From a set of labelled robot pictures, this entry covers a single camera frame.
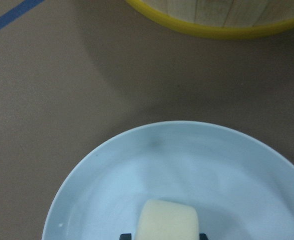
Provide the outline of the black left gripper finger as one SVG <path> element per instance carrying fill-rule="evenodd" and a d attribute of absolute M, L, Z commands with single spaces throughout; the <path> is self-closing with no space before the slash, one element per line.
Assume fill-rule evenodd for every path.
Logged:
<path fill-rule="evenodd" d="M 205 233 L 199 233 L 199 240 L 208 240 L 208 237 Z"/>

